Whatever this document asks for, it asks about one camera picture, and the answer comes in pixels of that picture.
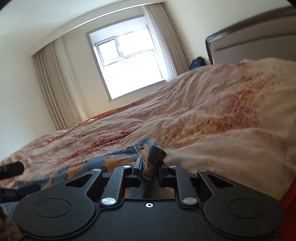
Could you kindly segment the person's hand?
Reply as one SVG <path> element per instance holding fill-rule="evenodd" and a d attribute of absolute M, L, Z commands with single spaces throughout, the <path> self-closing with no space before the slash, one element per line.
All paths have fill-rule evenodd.
<path fill-rule="evenodd" d="M 1 212 L 0 212 L 0 231 L 1 233 L 6 232 L 8 229 L 8 218 L 9 214 L 7 210 L 4 207 L 1 207 Z"/>

